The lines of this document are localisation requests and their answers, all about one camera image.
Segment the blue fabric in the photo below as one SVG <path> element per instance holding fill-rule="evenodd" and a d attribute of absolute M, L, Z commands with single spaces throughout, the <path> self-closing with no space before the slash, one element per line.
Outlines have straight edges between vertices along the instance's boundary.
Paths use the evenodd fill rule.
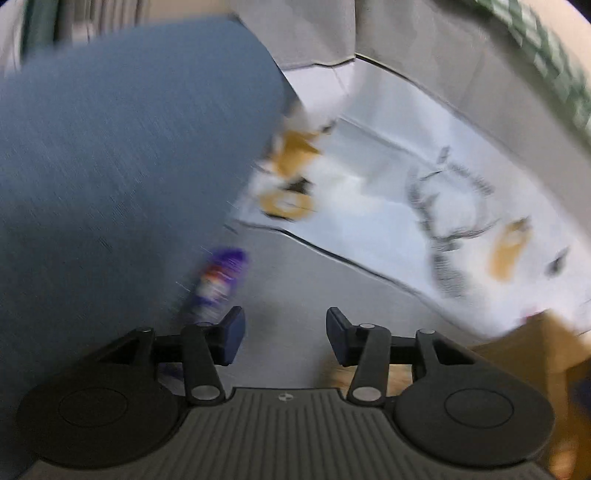
<path fill-rule="evenodd" d="M 0 83 L 0 478 L 22 396 L 142 325 L 167 333 L 290 95 L 239 23 L 142 27 Z"/>

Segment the grey ribbed plate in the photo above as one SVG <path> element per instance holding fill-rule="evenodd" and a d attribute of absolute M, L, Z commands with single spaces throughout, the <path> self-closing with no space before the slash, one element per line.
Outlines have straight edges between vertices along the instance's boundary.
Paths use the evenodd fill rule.
<path fill-rule="evenodd" d="M 381 410 L 337 390 L 239 388 L 218 407 L 194 408 L 146 457 L 99 471 L 39 461 L 24 480 L 552 480 L 534 463 L 474 471 L 443 465 L 400 439 Z"/>

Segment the green patterned fabric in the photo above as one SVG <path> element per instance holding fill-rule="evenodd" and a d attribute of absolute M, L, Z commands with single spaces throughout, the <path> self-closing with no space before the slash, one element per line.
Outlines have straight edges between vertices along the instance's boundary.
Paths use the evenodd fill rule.
<path fill-rule="evenodd" d="M 578 62 L 558 36 L 519 0 L 473 0 L 503 22 L 531 63 L 564 103 L 575 126 L 591 143 L 591 91 Z"/>

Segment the black circular pad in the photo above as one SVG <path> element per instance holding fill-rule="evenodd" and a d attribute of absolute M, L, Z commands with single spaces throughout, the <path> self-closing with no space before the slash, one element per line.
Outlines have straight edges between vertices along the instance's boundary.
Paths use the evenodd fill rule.
<path fill-rule="evenodd" d="M 395 424 L 420 450 L 455 465 L 501 468 L 536 459 L 553 428 L 550 403 L 481 364 L 428 372 L 397 398 Z"/>
<path fill-rule="evenodd" d="M 105 468 L 154 450 L 173 431 L 177 401 L 144 371 L 92 364 L 31 390 L 17 411 L 29 448 L 71 468 Z"/>
<path fill-rule="evenodd" d="M 511 418 L 513 404 L 500 393 L 467 388 L 452 393 L 445 401 L 445 410 L 456 422 L 467 427 L 491 429 Z"/>

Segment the grey floor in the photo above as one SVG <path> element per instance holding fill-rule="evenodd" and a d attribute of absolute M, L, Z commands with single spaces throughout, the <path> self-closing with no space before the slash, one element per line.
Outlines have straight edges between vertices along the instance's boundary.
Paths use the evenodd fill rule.
<path fill-rule="evenodd" d="M 228 392 L 324 384 L 336 365 L 324 326 L 333 306 L 354 324 L 377 323 L 393 335 L 429 328 L 464 345 L 478 341 L 412 294 L 283 233 L 241 226 L 232 237 L 250 265 L 232 302 L 245 309 L 246 336 L 235 362 L 220 367 Z"/>

